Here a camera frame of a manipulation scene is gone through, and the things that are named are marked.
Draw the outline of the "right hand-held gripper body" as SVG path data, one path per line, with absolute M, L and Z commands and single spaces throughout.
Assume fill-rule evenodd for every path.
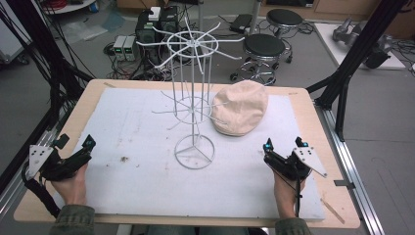
M 312 171 L 328 176 L 313 147 L 296 147 L 288 157 L 280 156 L 271 146 L 264 146 L 263 151 L 266 164 L 290 180 L 305 180 Z

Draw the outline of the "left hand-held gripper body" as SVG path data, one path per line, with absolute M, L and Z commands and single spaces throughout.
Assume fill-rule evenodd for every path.
M 62 159 L 54 147 L 31 145 L 29 147 L 28 173 L 32 179 L 37 173 L 49 181 L 62 181 L 72 178 L 91 159 L 92 149 L 83 147 L 66 159 Z

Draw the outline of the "beige beret hat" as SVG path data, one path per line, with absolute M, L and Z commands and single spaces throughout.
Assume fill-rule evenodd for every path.
M 244 136 L 262 121 L 268 93 L 261 83 L 243 80 L 222 88 L 212 99 L 214 128 L 229 136 Z

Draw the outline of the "white wire display rack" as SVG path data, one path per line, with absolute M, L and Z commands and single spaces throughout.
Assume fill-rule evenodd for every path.
M 213 33 L 220 28 L 215 23 L 207 31 L 193 30 L 187 27 L 184 31 L 166 32 L 166 38 L 154 46 L 164 46 L 169 56 L 158 65 L 172 65 L 175 59 L 191 63 L 191 71 L 186 75 L 183 71 L 180 78 L 171 80 L 172 93 L 168 96 L 173 101 L 170 111 L 178 124 L 187 124 L 191 132 L 181 138 L 173 149 L 178 163 L 188 169 L 202 169 L 212 164 L 215 157 L 215 146 L 200 131 L 202 124 L 211 120 L 212 104 L 210 101 L 212 56 L 221 54 L 220 39 Z

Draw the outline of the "person's left hand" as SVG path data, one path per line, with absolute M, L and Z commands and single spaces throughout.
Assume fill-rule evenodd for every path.
M 62 181 L 52 181 L 55 190 L 61 195 L 66 205 L 86 205 L 85 173 L 88 164 L 83 165 L 74 177 Z

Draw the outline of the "person's right hand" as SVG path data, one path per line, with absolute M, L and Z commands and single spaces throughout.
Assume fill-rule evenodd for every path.
M 281 173 L 274 171 L 274 197 L 281 218 L 297 217 L 295 211 L 297 189 L 296 181 L 289 180 Z

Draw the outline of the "wooden stick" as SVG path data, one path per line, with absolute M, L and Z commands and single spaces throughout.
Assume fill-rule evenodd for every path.
M 324 199 L 320 199 L 321 203 L 327 208 L 328 211 L 341 223 L 345 224 L 346 221 L 340 216 L 340 214 Z

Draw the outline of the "white foam mat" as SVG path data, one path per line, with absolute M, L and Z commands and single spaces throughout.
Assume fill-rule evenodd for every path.
M 272 95 L 259 125 L 242 137 L 173 114 L 171 92 L 107 88 L 82 132 L 96 142 L 86 171 L 98 214 L 275 219 L 270 141 L 287 157 L 300 135 L 290 99 Z

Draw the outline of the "black round stool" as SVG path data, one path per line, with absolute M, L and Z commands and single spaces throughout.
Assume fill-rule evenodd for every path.
M 256 80 L 265 86 L 276 82 L 275 71 L 279 68 L 279 58 L 285 51 L 283 41 L 269 34 L 253 34 L 245 38 L 245 62 L 230 74 L 230 80 L 238 78 Z
M 284 31 L 295 28 L 300 25 L 303 18 L 287 9 L 273 9 L 266 14 L 267 21 L 276 27 L 274 35 L 279 37 Z

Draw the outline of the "grey power supply unit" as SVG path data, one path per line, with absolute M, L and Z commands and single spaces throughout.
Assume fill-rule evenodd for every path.
M 126 37 L 124 35 L 119 35 L 116 40 L 115 43 L 113 45 L 113 49 L 115 52 L 115 57 L 118 61 L 124 61 L 125 60 L 125 55 L 123 52 L 123 45 L 124 42 L 126 40 Z
M 123 52 L 126 61 L 135 61 L 138 53 L 136 37 L 127 36 L 123 44 Z

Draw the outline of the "white platform with grey robot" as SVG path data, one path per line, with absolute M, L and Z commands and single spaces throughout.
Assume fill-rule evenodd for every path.
M 370 36 L 365 32 L 366 24 L 366 21 L 353 24 L 351 18 L 347 18 L 343 23 L 317 23 L 315 26 L 338 65 L 361 49 L 362 69 L 403 70 L 403 63 L 392 53 L 392 37 L 387 34 Z

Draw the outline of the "black computer tower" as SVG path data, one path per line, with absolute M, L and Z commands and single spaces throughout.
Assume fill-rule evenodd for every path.
M 161 8 L 156 19 L 156 10 L 144 10 L 138 17 L 135 27 L 136 38 L 141 43 L 156 43 L 163 39 L 163 34 L 156 29 L 175 33 L 178 31 L 178 9 L 176 6 Z

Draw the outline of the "aluminium rail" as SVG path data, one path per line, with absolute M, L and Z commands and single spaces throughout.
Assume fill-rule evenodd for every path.
M 345 141 L 342 141 L 335 131 L 336 119 L 333 112 L 315 107 L 320 118 L 326 136 L 334 147 L 334 154 L 344 176 L 344 184 L 351 195 L 351 199 L 357 209 L 359 220 L 363 223 L 369 235 L 386 235 L 384 228 L 372 205 L 364 183 L 359 175 L 353 157 Z

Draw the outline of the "black metal frame stand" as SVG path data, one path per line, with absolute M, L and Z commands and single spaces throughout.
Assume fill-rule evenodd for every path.
M 50 29 L 43 21 L 42 13 L 37 11 L 37 1 L 6 0 L 6 3 L 25 29 L 31 44 L 25 42 L 18 33 L 14 21 L 9 18 L 5 11 L 1 10 L 3 7 L 1 3 L 0 20 L 17 37 L 49 84 L 50 108 L 0 175 L 0 194 L 11 184 L 12 178 L 23 165 L 23 161 L 28 155 L 28 146 L 39 140 L 45 130 L 50 130 L 54 124 L 59 122 L 59 111 L 65 103 L 80 98 L 84 91 L 81 86 L 82 81 L 89 82 L 94 79 L 92 73 L 80 70 L 64 57 Z
M 407 0 L 382 0 L 368 20 L 365 32 L 370 36 L 382 35 L 406 2 Z M 347 56 L 333 74 L 306 88 L 308 93 L 324 88 L 322 95 L 315 99 L 316 105 L 323 110 L 331 110 L 333 102 L 339 99 L 335 131 L 342 141 L 345 141 L 344 122 L 348 85 L 361 64 L 361 53 L 362 50 L 358 49 L 356 54 Z

